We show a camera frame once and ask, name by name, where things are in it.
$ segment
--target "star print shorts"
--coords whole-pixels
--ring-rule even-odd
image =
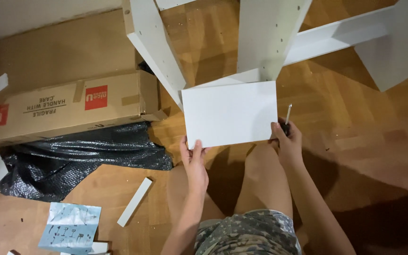
[[[292,219],[275,210],[260,209],[200,224],[196,255],[301,255]]]

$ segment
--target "person's right hand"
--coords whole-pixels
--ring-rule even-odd
[[[278,119],[279,121],[285,123],[284,118]],[[297,126],[289,121],[291,126],[289,130],[289,137],[284,134],[281,129],[280,123],[272,122],[272,133],[278,138],[280,142],[280,149],[278,150],[278,156],[281,165],[287,166],[297,166],[298,164],[303,164],[302,157],[302,132],[298,130]]]

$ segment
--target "black bubble wrap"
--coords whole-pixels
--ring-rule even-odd
[[[170,156],[149,140],[148,126],[133,123],[2,148],[9,174],[0,193],[60,202],[102,164],[171,170]]]

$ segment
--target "packing tape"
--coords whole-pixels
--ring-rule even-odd
[[[139,103],[140,102],[140,96],[139,95],[134,95],[134,96],[129,96],[129,97],[124,97],[121,98],[122,101],[122,106],[126,106],[129,104],[134,104],[134,103]]]
[[[84,80],[76,82],[75,94],[73,95],[73,102],[80,102],[84,90]]]

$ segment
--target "parquet floor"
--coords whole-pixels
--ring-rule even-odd
[[[395,0],[314,0],[302,30],[366,13]],[[191,84],[235,73],[237,1],[197,0],[161,12]],[[282,69],[278,115],[293,104],[291,119],[304,135],[303,156],[320,193],[358,254],[408,254],[408,80],[381,93],[353,48]],[[153,123],[151,139],[179,162],[184,116],[161,88],[169,118]],[[231,214],[253,144],[213,148],[207,157],[208,192]],[[165,186],[168,172],[101,166],[65,202],[102,206],[98,239],[115,255],[159,254],[170,229]],[[125,228],[118,217],[145,176],[155,182]],[[48,204],[0,195],[0,254],[53,254],[37,248]],[[307,254],[307,237],[294,215]]]

